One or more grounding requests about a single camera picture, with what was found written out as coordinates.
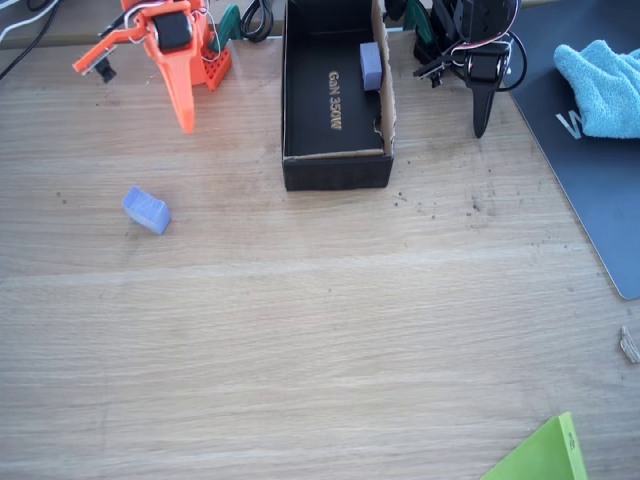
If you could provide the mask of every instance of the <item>black cardboard box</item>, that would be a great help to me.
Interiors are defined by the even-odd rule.
[[[287,190],[386,187],[396,119],[378,0],[287,0],[282,165]],[[380,91],[365,92],[360,44],[380,49]]]

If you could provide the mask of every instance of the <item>wood chip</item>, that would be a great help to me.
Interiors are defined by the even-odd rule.
[[[622,339],[620,340],[622,350],[627,357],[629,357],[631,363],[640,363],[640,351],[638,351],[638,347],[636,347],[636,344],[633,342],[633,338],[631,338],[627,327],[622,327],[620,333],[622,335]]]

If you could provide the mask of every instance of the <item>white cable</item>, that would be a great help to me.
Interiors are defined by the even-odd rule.
[[[127,13],[124,16],[124,28],[125,30],[129,29],[129,20],[131,19],[131,15],[137,13],[138,11],[142,10],[143,8],[150,8],[150,7],[159,7],[160,5],[164,5],[165,2],[164,0],[159,1],[159,2],[146,2],[146,3],[138,3],[137,5],[134,5],[130,10],[127,11]],[[139,40],[134,40],[133,38],[129,37],[129,41],[131,43],[135,43],[136,45],[139,43],[144,42],[145,38],[147,37],[147,35],[143,35],[143,37]]]
[[[203,12],[202,10],[196,10],[196,12],[198,12],[201,15],[207,15],[211,19],[211,23],[213,24],[213,34],[216,38],[216,42],[218,42],[218,55],[216,55],[216,58],[214,59],[209,59],[203,55],[202,60],[204,60],[207,63],[214,63],[220,58],[220,55],[222,55],[222,49],[220,48],[220,37],[218,37],[218,29],[216,28],[216,21],[213,18],[213,15],[211,14],[211,0],[207,0],[207,8],[205,12]]]
[[[5,35],[7,33],[9,33],[11,30],[14,30],[16,28],[20,28],[23,27],[25,25],[29,25],[30,23],[35,22],[36,20],[41,19],[42,17],[44,17],[47,13],[49,13],[51,11],[51,9],[53,7],[55,7],[58,3],[60,2],[60,0],[53,0],[53,2],[51,2],[47,8],[45,8],[44,10],[42,10],[38,15],[34,15],[33,17],[24,20],[22,22],[18,22],[18,23],[14,23],[13,25],[9,25],[7,28],[5,28],[2,33],[0,33],[0,43],[2,43],[2,39],[5,37]]]
[[[470,50],[472,48],[483,47],[485,45],[488,45],[490,43],[495,42],[496,40],[500,40],[507,33],[509,33],[509,30],[511,30],[511,27],[513,27],[513,24],[516,21],[516,17],[518,16],[518,12],[520,12],[521,4],[522,4],[522,0],[518,0],[517,3],[516,3],[516,13],[513,15],[513,18],[511,19],[511,23],[509,24],[507,29],[504,31],[504,33],[500,33],[498,36],[496,36],[494,38],[491,38],[489,40],[483,40],[482,42],[465,43],[465,44],[462,44],[462,45],[458,45],[457,47],[454,47],[453,50],[451,50],[451,55],[453,55],[456,52],[456,50]],[[454,61],[453,63],[458,67],[463,67],[464,66],[463,64],[458,63],[456,61]]]

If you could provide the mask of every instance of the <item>blue foam block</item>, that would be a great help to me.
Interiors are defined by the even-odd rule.
[[[360,45],[360,66],[362,67],[365,91],[380,90],[380,85],[382,85],[382,62],[380,61],[380,50],[376,42]]]
[[[171,212],[162,200],[133,187],[122,201],[127,215],[153,233],[162,235],[171,221]]]

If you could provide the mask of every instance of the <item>wire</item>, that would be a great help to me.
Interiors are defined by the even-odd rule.
[[[220,37],[218,36],[218,29],[216,28],[216,20],[213,18],[211,14],[211,0],[207,0],[206,10],[203,12],[201,10],[196,10],[200,15],[207,15],[211,19],[211,23],[213,24],[213,34],[215,36],[216,42],[218,42],[218,55],[215,58],[207,58],[204,55],[202,56],[202,60],[207,63],[214,63],[216,60],[220,58],[222,55],[222,49],[220,48]]]
[[[251,30],[253,17],[260,11],[260,25],[255,30]],[[262,42],[273,29],[273,10],[271,0],[253,0],[247,7],[240,20],[240,34],[253,43]]]
[[[524,81],[524,77],[527,76],[527,51],[525,50],[524,45],[522,44],[522,41],[515,33],[509,32],[508,35],[511,38],[513,38],[513,40],[516,42],[516,45],[518,45],[518,48],[520,49],[520,53],[522,54],[522,73],[520,74],[520,78],[516,83],[514,83],[509,87],[499,88],[498,90],[496,90],[497,92],[509,92],[514,88],[518,88],[520,84]]]
[[[49,18],[47,19],[47,23],[44,24],[44,27],[42,27],[42,30],[40,31],[40,33],[38,34],[38,36],[35,38],[35,40],[33,42],[31,42],[31,45],[29,45],[24,52],[22,52],[20,55],[18,55],[18,57],[9,64],[9,66],[7,68],[5,68],[2,73],[0,73],[0,81],[7,76],[7,74],[13,70],[13,68],[20,63],[20,61],[26,57],[29,52],[31,50],[33,50],[33,48],[38,44],[38,42],[40,40],[42,40],[42,37],[44,37],[45,33],[47,33],[47,30],[49,30],[49,27],[51,26],[51,23],[53,22],[53,17],[56,16],[56,12],[58,11],[58,7],[60,6],[60,4],[62,3],[63,0],[53,0],[53,2],[51,3],[51,5],[49,5],[49,7],[47,7],[47,10],[45,11],[45,13],[47,11],[51,10],[51,15],[49,15]],[[2,36],[4,36],[5,32],[7,31],[7,29],[5,29],[4,32],[2,32]]]
[[[131,15],[136,14],[138,11],[142,10],[143,8],[150,8],[150,7],[159,7],[160,5],[164,5],[165,2],[164,0],[160,0],[158,2],[143,2],[143,3],[137,3],[136,5],[134,5],[133,7],[131,7],[129,10],[127,10],[124,14],[124,28],[125,30],[129,29],[129,20],[131,19]],[[134,40],[133,38],[129,37],[129,41],[131,43],[134,44],[139,44],[144,42],[144,40],[146,39],[147,35],[143,35],[142,38],[139,38],[138,40]]]
[[[504,33],[500,33],[496,37],[490,38],[489,40],[483,40],[481,42],[463,43],[462,45],[458,45],[458,46],[454,47],[453,50],[451,50],[451,54],[453,55],[456,52],[456,50],[469,50],[471,48],[483,47],[483,46],[488,45],[490,43],[493,43],[493,42],[495,42],[497,40],[500,40],[507,33],[509,33],[509,30],[511,30],[511,27],[513,27],[513,24],[516,21],[516,17],[518,16],[518,12],[520,12],[521,5],[522,5],[522,0],[517,0],[516,11],[515,11],[515,13],[513,15],[513,18],[511,19],[511,23],[509,24],[507,29],[504,31]],[[453,63],[455,63],[456,66],[458,66],[458,67],[462,67],[463,66],[463,65],[459,64],[458,62],[453,62]]]
[[[27,0],[27,8],[29,9],[30,12],[33,13],[38,13],[39,11],[41,11],[43,8],[46,8],[46,6],[51,3],[52,0],[42,0],[40,2],[40,5],[38,5],[37,7],[34,7],[32,5],[33,0]]]
[[[34,15],[31,18],[28,18],[27,20],[24,20],[22,22],[18,22],[18,23],[14,23],[13,25],[9,25],[7,28],[5,28],[2,33],[0,34],[0,43],[2,43],[2,40],[4,39],[4,37],[7,35],[7,33],[9,33],[11,30],[15,30],[16,28],[20,28],[23,27],[25,25],[29,25],[30,23],[35,22],[36,20],[41,19],[42,17],[44,17],[47,13],[49,13],[49,11],[54,8],[56,5],[58,5],[58,3],[60,3],[61,0],[53,0],[49,5],[47,5],[44,10],[42,10],[38,15]]]

